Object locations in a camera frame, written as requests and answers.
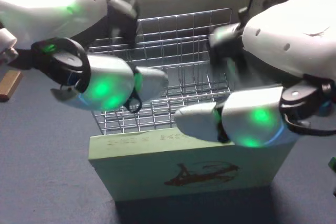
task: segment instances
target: gray table surface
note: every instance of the gray table surface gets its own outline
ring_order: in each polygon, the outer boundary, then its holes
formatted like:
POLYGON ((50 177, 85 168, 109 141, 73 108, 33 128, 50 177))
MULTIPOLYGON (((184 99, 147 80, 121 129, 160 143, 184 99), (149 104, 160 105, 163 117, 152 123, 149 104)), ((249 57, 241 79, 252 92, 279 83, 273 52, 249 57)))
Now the gray table surface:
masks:
POLYGON ((99 134, 91 113, 57 103, 52 87, 25 71, 12 99, 0 103, 0 223, 336 223, 336 179, 327 167, 335 137, 303 137, 267 188, 115 205, 88 162, 89 137, 99 134))

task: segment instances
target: wire grid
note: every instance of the wire grid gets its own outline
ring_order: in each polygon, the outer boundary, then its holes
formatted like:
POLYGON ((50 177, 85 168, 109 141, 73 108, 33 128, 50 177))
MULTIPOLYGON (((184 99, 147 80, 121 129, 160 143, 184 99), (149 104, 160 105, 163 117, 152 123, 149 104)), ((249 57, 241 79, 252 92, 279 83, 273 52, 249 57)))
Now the wire grid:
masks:
POLYGON ((158 99, 144 102, 132 114, 124 107, 92 112, 101 134, 139 132, 176 127, 174 113, 187 105, 224 99, 234 87, 225 73, 211 73, 206 48, 211 26, 229 24, 232 10, 217 9, 183 15, 139 20, 135 49, 128 49, 121 38, 95 41, 89 52, 115 55, 137 66, 165 71, 169 86, 158 99))

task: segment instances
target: metal wire basket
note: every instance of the metal wire basket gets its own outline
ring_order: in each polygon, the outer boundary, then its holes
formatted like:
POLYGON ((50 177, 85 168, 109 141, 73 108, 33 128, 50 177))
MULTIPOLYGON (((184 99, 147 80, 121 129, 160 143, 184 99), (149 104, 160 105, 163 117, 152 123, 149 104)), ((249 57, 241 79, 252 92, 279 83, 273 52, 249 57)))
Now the metal wire basket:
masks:
POLYGON ((165 71, 169 86, 159 99, 144 103, 132 114, 124 107, 92 112, 101 134, 126 133, 175 127, 177 109, 201 102, 218 101, 230 93, 225 73, 212 74, 206 48, 210 26, 229 24, 232 10, 217 9, 139 20, 135 49, 120 38, 99 39, 89 52, 118 56, 165 71))

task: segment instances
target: brown illustration on box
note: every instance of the brown illustration on box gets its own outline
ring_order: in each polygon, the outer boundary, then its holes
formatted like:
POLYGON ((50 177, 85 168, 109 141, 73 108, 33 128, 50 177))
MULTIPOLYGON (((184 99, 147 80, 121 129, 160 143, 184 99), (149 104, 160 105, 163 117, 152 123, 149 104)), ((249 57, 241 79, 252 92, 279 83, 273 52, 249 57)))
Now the brown illustration on box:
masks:
POLYGON ((189 166, 178 164, 178 175, 164 184, 167 186, 214 186, 229 182, 238 175, 238 166, 221 161, 200 162, 189 166))

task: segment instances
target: light green box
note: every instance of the light green box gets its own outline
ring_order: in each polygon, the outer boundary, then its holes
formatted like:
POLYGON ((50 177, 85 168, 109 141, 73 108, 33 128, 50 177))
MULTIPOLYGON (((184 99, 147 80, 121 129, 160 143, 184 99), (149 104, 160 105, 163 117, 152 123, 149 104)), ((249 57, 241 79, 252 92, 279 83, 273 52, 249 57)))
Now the light green box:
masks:
POLYGON ((244 148, 177 128, 94 136, 89 161, 115 201, 266 186, 294 146, 244 148))

